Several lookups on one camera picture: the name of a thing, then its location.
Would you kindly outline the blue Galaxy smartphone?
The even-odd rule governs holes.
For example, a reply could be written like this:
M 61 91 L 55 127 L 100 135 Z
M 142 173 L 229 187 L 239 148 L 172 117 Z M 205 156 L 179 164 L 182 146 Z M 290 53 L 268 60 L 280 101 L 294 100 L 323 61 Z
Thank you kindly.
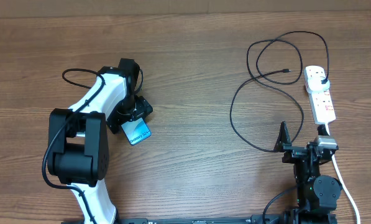
M 143 118 L 128 121 L 121 125 L 129 143 L 134 146 L 151 137 L 152 133 Z

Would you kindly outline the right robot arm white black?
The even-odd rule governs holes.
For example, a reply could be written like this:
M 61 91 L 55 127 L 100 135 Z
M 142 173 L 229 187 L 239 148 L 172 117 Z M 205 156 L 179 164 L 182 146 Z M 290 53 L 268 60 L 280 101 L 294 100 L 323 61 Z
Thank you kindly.
M 336 223 L 331 212 L 337 208 L 337 200 L 343 186 L 340 180 L 320 173 L 320 166 L 332 161 L 339 149 L 337 142 L 323 126 L 318 136 L 305 147 L 293 146 L 286 122 L 281 122 L 274 151 L 282 152 L 282 162 L 293 164 L 296 185 L 275 196 L 264 208 L 263 223 Z M 269 206 L 285 194 L 297 191 L 297 206 L 281 215 L 267 215 Z

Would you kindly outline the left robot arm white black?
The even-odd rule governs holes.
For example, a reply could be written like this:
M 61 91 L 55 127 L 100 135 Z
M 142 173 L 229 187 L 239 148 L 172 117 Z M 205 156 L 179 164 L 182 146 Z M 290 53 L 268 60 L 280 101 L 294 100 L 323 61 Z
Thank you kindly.
M 145 119 L 153 108 L 138 96 L 144 74 L 135 60 L 122 58 L 117 67 L 104 66 L 94 75 L 82 99 L 50 113 L 42 177 L 51 188 L 72 191 L 82 223 L 122 223 L 105 181 L 108 132 L 123 131 L 133 146 L 142 142 L 152 135 Z

